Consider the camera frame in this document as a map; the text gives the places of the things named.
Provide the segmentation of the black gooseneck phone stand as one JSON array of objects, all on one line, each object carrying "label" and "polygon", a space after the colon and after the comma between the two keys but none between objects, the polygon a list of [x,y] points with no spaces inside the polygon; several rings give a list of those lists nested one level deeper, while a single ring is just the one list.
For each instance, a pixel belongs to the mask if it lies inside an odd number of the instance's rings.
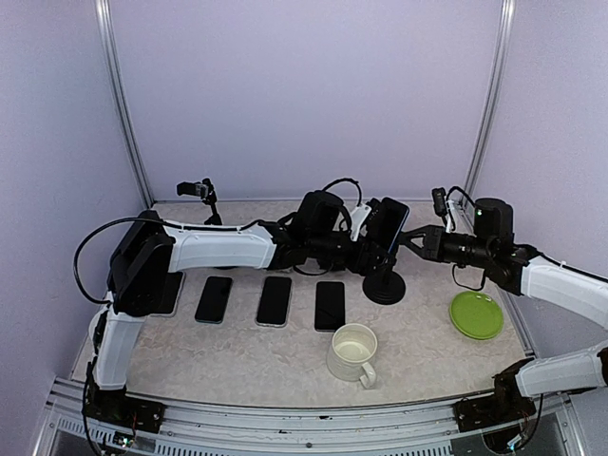
[{"label": "black gooseneck phone stand", "polygon": [[388,306],[398,303],[405,296],[405,280],[393,271],[396,262],[395,256],[389,256],[365,268],[362,290],[372,302]]}]

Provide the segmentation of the blue-edged phone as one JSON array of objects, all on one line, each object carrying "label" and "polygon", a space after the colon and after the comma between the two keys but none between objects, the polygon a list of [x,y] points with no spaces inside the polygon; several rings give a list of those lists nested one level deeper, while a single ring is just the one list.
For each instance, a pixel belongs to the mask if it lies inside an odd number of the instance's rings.
[{"label": "blue-edged phone", "polygon": [[388,253],[394,251],[398,238],[409,216],[409,207],[395,199],[381,200],[381,220],[377,232],[377,242]]}]

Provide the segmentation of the phone with purple edge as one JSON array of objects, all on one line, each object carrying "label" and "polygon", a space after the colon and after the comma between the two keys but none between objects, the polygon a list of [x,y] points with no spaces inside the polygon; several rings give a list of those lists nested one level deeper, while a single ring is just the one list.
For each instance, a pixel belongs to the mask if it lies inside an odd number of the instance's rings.
[{"label": "phone with purple edge", "polygon": [[319,281],[315,289],[314,328],[318,332],[335,332],[345,320],[344,283]]}]

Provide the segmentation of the black round-base phone stand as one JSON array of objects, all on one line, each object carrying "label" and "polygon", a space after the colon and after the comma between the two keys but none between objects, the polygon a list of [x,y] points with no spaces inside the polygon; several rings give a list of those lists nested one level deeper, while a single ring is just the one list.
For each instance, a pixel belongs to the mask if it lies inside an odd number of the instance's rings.
[{"label": "black round-base phone stand", "polygon": [[217,193],[214,184],[209,178],[204,178],[196,182],[180,182],[177,185],[176,190],[178,196],[197,197],[203,204],[210,207],[212,215],[204,222],[205,225],[220,226],[222,224],[217,208]]}]

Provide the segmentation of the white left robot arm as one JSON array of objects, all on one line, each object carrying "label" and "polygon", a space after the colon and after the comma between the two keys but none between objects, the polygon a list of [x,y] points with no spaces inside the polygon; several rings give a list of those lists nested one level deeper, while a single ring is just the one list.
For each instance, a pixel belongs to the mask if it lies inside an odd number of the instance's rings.
[{"label": "white left robot arm", "polygon": [[94,403],[115,423],[133,412],[122,393],[135,342],[145,319],[162,304],[168,276],[198,268],[287,270],[314,259],[326,270],[371,276],[396,261],[409,207],[391,198],[348,210],[326,190],[305,195],[298,209],[278,221],[244,226],[187,225],[145,211],[109,261],[103,309],[92,321]]}]

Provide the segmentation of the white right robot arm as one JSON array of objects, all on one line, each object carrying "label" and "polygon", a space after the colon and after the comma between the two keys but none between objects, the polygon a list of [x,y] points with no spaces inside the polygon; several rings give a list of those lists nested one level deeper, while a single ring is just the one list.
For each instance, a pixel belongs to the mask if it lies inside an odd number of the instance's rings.
[{"label": "white right robot arm", "polygon": [[[401,234],[401,244],[418,257],[459,267],[471,266],[504,291],[539,299],[607,325],[607,280],[558,262],[529,244],[518,244],[513,233],[513,208],[501,199],[474,203],[470,235],[426,225]],[[487,398],[486,414],[508,420],[523,398],[607,385],[607,344],[540,359],[524,359],[495,377],[495,393]]]}]

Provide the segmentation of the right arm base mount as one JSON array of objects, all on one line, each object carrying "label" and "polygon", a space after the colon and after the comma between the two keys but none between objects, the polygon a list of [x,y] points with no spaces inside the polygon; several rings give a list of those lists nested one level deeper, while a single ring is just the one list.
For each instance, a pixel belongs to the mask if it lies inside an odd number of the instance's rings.
[{"label": "right arm base mount", "polygon": [[491,394],[473,399],[464,398],[453,405],[453,411],[459,431],[468,432],[530,417],[537,410],[534,401],[529,398],[511,404]]}]

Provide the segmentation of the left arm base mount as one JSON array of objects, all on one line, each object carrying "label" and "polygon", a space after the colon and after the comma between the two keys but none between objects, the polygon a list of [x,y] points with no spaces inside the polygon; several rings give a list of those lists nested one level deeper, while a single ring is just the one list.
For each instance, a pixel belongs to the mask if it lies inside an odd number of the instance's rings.
[{"label": "left arm base mount", "polygon": [[99,422],[122,428],[158,434],[165,405],[130,396],[87,399],[85,415]]}]

